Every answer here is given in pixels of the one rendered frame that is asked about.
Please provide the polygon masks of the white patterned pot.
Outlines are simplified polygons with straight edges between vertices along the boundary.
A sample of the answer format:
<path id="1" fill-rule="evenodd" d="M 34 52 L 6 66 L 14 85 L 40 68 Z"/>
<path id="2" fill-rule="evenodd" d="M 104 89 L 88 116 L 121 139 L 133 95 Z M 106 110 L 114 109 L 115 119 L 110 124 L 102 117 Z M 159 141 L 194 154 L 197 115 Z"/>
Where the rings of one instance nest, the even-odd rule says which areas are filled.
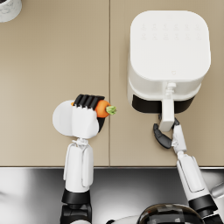
<path id="1" fill-rule="evenodd" d="M 22 10 L 21 0 L 0 0 L 0 23 L 9 22 Z"/>

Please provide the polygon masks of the white round plate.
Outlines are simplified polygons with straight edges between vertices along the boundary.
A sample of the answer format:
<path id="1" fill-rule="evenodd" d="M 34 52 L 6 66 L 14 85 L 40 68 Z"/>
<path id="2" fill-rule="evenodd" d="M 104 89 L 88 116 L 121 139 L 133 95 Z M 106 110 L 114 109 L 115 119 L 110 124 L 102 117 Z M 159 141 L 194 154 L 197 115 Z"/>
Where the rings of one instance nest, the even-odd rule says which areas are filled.
<path id="1" fill-rule="evenodd" d="M 62 135 L 72 135 L 72 100 L 63 101 L 52 114 L 53 127 Z"/>

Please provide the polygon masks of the pale air fryer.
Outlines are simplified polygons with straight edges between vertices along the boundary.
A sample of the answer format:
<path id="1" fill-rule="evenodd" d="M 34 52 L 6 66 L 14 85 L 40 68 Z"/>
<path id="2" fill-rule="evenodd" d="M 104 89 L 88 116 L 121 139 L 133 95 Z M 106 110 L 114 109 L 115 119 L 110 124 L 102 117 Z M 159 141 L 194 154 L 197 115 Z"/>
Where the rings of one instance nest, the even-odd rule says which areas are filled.
<path id="1" fill-rule="evenodd" d="M 137 111 L 160 114 L 168 131 L 185 111 L 211 65 L 207 23 L 187 10 L 148 10 L 130 26 L 128 101 Z"/>

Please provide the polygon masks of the dark round robot body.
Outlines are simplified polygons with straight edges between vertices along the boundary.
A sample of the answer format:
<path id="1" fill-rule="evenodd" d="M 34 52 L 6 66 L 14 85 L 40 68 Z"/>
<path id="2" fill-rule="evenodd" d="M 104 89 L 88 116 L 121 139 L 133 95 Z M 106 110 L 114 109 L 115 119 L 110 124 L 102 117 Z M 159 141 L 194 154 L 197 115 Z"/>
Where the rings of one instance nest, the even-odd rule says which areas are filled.
<path id="1" fill-rule="evenodd" d="M 180 204 L 156 204 L 134 215 L 120 220 L 109 220 L 106 224 L 205 224 L 190 207 Z"/>

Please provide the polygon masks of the orange carrot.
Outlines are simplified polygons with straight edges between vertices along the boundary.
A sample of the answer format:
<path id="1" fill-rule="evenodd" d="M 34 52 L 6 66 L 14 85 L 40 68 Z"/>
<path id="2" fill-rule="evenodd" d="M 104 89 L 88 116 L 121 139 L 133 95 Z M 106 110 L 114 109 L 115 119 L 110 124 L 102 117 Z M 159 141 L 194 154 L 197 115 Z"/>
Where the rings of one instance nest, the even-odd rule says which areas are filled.
<path id="1" fill-rule="evenodd" d="M 83 118 L 106 118 L 116 113 L 116 107 L 108 101 L 91 98 L 86 101 L 72 102 L 72 115 Z"/>

